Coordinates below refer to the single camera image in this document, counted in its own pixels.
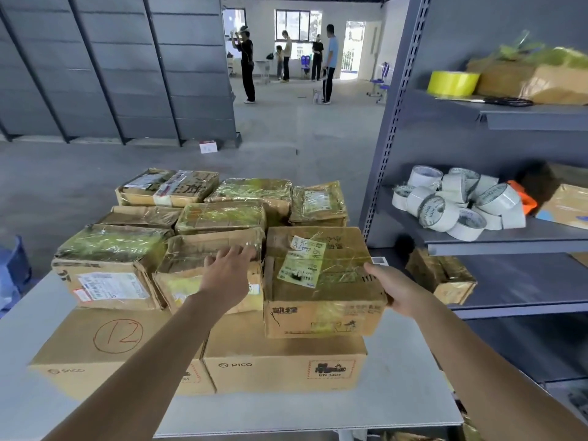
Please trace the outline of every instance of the person in black shirt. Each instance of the person in black shirt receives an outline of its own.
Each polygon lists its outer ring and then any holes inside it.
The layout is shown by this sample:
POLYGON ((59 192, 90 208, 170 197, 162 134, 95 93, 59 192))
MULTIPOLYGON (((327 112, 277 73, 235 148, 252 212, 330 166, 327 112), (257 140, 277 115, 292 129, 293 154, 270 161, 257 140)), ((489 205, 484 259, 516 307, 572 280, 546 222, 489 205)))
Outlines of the person in black shirt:
POLYGON ((242 30, 237 34, 237 43, 235 43, 235 37, 231 33, 231 42, 238 51, 241 52, 241 69, 243 73, 243 88, 245 88, 245 94, 247 100, 245 103, 255 103, 255 86, 254 86, 254 43, 249 39, 249 31, 242 30))
POLYGON ((311 73, 311 80, 315 79, 320 80, 320 65, 323 62, 323 44, 320 43, 320 34, 316 36, 316 41, 312 44, 312 73, 311 73))

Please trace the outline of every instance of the forearm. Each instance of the forearm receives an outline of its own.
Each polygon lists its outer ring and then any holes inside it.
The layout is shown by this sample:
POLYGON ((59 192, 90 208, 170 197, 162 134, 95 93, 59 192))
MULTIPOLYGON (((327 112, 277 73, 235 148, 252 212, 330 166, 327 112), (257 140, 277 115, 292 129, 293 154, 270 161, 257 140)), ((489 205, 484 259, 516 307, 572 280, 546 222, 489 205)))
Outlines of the forearm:
POLYGON ((167 324, 45 440, 151 440, 188 365, 225 311, 211 293, 189 296, 167 324))
POLYGON ((429 294, 415 294, 412 315, 437 361, 487 441, 588 439, 588 428, 496 354, 429 294))

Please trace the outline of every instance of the orange object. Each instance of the orange object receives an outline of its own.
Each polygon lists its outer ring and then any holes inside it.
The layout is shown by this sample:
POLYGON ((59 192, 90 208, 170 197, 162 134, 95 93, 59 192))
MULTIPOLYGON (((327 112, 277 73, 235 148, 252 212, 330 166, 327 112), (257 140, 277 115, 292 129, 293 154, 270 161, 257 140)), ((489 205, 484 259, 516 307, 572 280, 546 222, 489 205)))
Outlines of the orange object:
POLYGON ((525 213, 525 215, 528 215, 531 212, 531 210, 537 207, 537 201, 535 201, 527 194, 525 188, 522 185, 520 185, 517 181, 512 180, 507 181, 507 183, 511 185, 511 187, 514 190, 517 191, 518 195, 520 196, 520 199, 523 201, 523 212, 525 213))

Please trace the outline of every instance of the white door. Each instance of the white door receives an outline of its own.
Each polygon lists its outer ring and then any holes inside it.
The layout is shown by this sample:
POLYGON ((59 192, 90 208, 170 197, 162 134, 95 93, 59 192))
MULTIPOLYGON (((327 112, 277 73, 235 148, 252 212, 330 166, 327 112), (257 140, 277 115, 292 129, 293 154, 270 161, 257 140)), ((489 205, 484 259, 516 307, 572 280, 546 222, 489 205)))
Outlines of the white door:
POLYGON ((373 68, 378 58, 380 49, 380 29, 381 21, 366 21, 364 29, 364 45, 362 46, 362 58, 359 61, 357 78, 364 81, 370 81, 373 75, 373 68))

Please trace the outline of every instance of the black pants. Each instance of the black pants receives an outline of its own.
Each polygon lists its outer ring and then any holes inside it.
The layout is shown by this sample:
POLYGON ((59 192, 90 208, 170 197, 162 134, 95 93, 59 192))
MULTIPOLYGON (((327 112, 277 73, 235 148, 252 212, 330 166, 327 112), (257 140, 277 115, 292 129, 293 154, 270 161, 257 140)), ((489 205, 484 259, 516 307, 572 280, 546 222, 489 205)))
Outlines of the black pants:
POLYGON ((290 57, 284 57, 284 78, 283 80, 289 81, 290 80, 290 57))
POLYGON ((247 100, 255 102, 255 86, 254 86, 254 67, 252 65, 241 65, 243 72, 243 88, 247 100))
POLYGON ((334 68, 327 68, 327 71, 327 80, 323 81, 323 102, 330 101, 330 96, 333 92, 334 68))
POLYGON ((312 73, 311 73, 311 80, 315 79, 316 73, 316 80, 320 80, 320 65, 323 63, 323 56, 320 54, 315 54, 314 58, 312 59, 312 73))

